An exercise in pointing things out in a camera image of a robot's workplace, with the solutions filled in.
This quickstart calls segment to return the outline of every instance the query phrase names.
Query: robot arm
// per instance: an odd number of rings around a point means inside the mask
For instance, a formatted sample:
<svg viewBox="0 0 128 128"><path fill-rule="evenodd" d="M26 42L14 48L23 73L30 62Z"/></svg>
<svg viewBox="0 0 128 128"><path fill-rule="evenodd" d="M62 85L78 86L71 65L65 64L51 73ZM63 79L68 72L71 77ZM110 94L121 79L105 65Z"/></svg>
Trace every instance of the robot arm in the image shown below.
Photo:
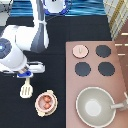
<svg viewBox="0 0 128 128"><path fill-rule="evenodd" d="M30 0L33 8L34 27L9 25L0 38L0 63L20 74L28 70L23 50L40 53L49 44L43 3Z"/></svg>

